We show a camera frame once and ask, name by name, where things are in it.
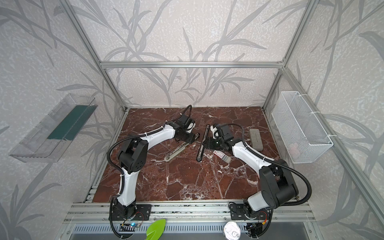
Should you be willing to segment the red white staples box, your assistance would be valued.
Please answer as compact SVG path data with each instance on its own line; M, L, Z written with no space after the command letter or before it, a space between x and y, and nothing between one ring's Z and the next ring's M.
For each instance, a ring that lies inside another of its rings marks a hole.
M221 151L217 151L215 150L214 151L214 155L216 155L217 157L219 157L221 160L223 160L224 162L226 162L227 164L230 164L232 158L228 155L226 155L225 153L221 152Z

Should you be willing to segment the black stapler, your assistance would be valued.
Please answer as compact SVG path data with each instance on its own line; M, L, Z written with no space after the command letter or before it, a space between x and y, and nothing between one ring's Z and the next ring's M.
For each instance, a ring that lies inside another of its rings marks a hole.
M198 150L198 154L197 154L197 157L196 157L196 160L197 162L201 162L202 159L203 159L203 155L204 155L204 151L205 151L205 145L204 145L204 142L206 141L206 138L207 138L207 135L209 133L209 130L210 130L210 125L208 124L206 126L206 129L205 129L205 132L204 132L204 135L203 135L203 138L202 138L202 142L201 142L201 145L199 147L199 150Z

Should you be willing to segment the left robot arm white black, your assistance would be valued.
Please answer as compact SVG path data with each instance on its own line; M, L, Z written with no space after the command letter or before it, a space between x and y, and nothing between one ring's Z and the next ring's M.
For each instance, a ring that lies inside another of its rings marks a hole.
M136 201L138 174L146 164L148 150L171 139L191 144L195 141L192 132L196 122L191 117L181 115L174 121L151 132L126 137L114 143L107 151L107 161L120 172L120 187L113 197L115 206L128 207Z

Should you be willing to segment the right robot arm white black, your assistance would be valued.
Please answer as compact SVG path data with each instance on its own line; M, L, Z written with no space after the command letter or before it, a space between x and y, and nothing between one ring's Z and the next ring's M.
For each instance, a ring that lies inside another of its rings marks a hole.
M302 173L289 167L283 159L271 159L252 148L245 140L244 128L239 124L207 125L202 148L229 152L258 174L260 191L244 200L244 209L248 214L301 205L312 196L311 183ZM299 177L307 188L306 195L296 202L291 202L299 195L293 175Z

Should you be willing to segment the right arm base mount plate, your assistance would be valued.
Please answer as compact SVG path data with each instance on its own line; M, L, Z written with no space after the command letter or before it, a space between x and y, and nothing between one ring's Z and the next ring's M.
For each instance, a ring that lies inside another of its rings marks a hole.
M244 204L237 204L229 202L228 207L230 210L231 220L267 220L268 214L266 209L253 211L251 207L245 207Z

